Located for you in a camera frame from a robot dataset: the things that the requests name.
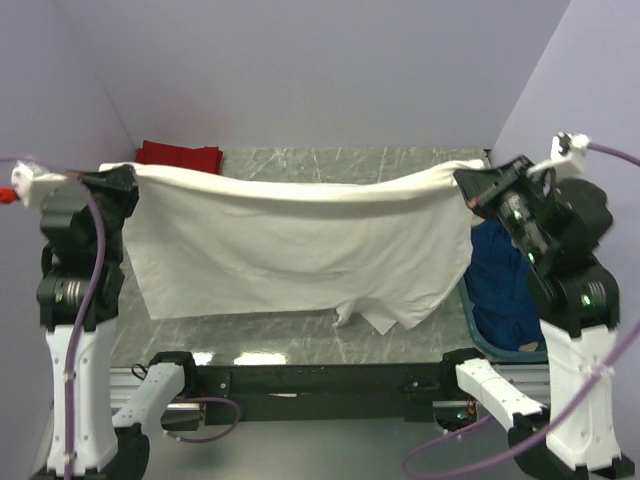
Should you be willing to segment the white t shirt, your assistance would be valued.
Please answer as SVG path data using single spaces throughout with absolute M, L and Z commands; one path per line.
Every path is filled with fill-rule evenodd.
M 334 310 L 413 328 L 470 264 L 456 161 L 370 185 L 136 165 L 123 235 L 150 317 Z

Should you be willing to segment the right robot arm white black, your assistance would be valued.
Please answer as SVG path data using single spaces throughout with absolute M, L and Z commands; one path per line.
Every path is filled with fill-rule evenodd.
M 496 219 L 530 265 L 529 289 L 547 346 L 550 401 L 532 400 L 483 358 L 455 368 L 458 387 L 506 430 L 520 469 L 537 479 L 625 479 L 634 462 L 613 422 L 613 366 L 621 354 L 619 287 L 595 257 L 613 217 L 596 185 L 536 172 L 520 157 L 454 174 L 468 208 Z

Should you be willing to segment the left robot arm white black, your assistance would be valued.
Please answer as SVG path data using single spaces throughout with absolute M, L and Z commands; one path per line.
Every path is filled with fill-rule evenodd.
M 161 418 L 197 389 L 189 352 L 161 352 L 125 405 L 111 407 L 111 350 L 124 282 L 125 221 L 139 200 L 133 166 L 70 172 L 41 203 L 36 298 L 53 367 L 52 443 L 38 479 L 140 479 Z

